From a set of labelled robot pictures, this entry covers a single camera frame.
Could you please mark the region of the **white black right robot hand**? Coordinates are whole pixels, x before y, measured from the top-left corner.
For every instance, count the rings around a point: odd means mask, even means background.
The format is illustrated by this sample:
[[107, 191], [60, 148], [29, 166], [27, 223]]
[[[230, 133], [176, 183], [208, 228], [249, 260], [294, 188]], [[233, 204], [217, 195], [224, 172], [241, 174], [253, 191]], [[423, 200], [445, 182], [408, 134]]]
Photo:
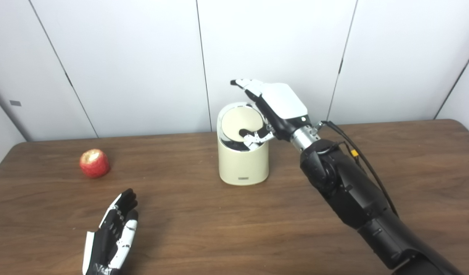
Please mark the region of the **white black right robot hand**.
[[264, 143], [276, 138], [292, 143], [300, 152], [317, 141], [308, 110], [289, 85], [253, 79], [231, 80], [230, 84], [243, 89], [262, 115], [259, 129], [239, 130], [246, 141]]

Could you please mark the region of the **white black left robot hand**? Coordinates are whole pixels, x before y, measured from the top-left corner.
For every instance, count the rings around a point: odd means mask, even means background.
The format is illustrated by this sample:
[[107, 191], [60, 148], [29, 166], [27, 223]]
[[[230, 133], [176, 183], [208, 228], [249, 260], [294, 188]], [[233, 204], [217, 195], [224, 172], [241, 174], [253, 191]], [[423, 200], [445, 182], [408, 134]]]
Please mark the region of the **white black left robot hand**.
[[120, 193], [105, 211], [95, 232], [86, 233], [82, 274], [119, 275], [138, 227], [137, 195]]

